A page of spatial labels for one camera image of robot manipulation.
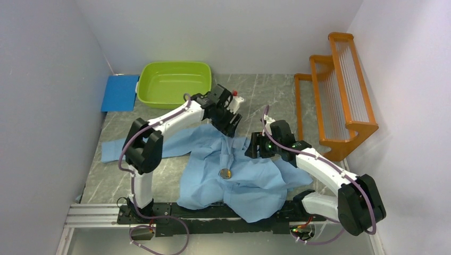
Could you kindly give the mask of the green plastic basin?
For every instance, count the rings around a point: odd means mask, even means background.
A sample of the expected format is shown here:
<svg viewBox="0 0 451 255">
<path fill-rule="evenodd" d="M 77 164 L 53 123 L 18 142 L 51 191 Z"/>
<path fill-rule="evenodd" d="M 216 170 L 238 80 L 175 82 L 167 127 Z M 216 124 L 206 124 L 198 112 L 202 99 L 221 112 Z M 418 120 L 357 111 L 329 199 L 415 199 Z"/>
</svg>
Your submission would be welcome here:
<svg viewBox="0 0 451 255">
<path fill-rule="evenodd" d="M 191 96 L 211 90 L 212 72 L 209 65 L 192 61 L 165 61 L 147 64 L 138 79 L 136 95 L 150 108 L 175 109 Z"/>
</svg>

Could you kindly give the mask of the light blue button shirt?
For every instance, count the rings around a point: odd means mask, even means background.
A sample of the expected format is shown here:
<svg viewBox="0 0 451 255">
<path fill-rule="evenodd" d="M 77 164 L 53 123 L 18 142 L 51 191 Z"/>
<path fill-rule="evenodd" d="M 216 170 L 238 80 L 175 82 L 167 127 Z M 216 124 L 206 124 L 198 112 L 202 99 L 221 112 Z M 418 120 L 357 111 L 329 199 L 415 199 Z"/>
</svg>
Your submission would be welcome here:
<svg viewBox="0 0 451 255">
<path fill-rule="evenodd" d="M 170 137 L 163 144 L 163 158 L 190 155 L 177 204 L 200 210 L 222 201 L 253 223 L 280 210 L 288 191 L 313 182 L 307 172 L 282 159 L 246 157 L 249 143 L 246 137 L 227 137 L 211 124 L 183 129 Z M 223 168 L 231 170 L 230 179 L 219 177 Z"/>
</svg>

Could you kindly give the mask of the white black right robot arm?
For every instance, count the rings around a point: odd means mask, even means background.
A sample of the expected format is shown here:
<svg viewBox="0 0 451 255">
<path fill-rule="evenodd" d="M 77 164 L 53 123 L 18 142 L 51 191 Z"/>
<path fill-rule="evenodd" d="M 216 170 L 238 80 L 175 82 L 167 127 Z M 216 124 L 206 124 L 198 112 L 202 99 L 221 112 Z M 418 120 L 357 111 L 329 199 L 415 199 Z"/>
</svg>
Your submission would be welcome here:
<svg viewBox="0 0 451 255">
<path fill-rule="evenodd" d="M 377 184 L 373 177 L 351 173 L 322 156 L 309 143 L 296 140 L 285 120 L 264 116 L 263 130 L 251 136 L 250 158 L 271 158 L 275 155 L 296 169 L 304 170 L 323 183 L 333 195 L 309 190 L 297 195 L 293 215 L 306 220 L 320 215 L 341 224 L 346 232 L 358 236 L 375 234 L 377 223 L 386 217 Z"/>
</svg>

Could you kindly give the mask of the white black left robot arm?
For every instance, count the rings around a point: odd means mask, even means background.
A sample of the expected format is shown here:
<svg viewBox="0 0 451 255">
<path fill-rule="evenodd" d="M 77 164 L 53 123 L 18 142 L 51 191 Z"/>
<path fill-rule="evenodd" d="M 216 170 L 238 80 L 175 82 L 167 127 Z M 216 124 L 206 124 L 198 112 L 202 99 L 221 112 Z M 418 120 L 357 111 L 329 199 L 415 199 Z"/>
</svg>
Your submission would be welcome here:
<svg viewBox="0 0 451 255">
<path fill-rule="evenodd" d="M 134 120 L 119 156 L 118 167 L 131 175 L 128 203 L 139 223 L 152 217 L 153 171 L 163 158 L 163 144 L 189 125 L 209 120 L 222 134 L 233 137 L 242 118 L 238 110 L 244 98 L 220 84 L 205 94 L 183 95 L 184 103 L 160 117 Z"/>
</svg>

